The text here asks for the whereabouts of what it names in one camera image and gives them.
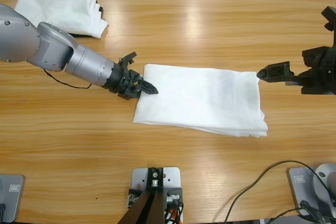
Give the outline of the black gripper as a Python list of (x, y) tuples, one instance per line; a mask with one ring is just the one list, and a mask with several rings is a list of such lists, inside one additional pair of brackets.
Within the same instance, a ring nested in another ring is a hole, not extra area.
[(287, 86), (301, 86), (302, 94), (335, 94), (335, 48), (318, 47), (302, 52), (309, 67), (295, 76), (290, 62), (280, 62), (262, 68), (257, 77), (266, 82), (285, 82)]
[(122, 61), (114, 64), (110, 77), (102, 87), (126, 100), (138, 99), (142, 92), (159, 93), (153, 84), (143, 80), (136, 71), (129, 70), (128, 63)]

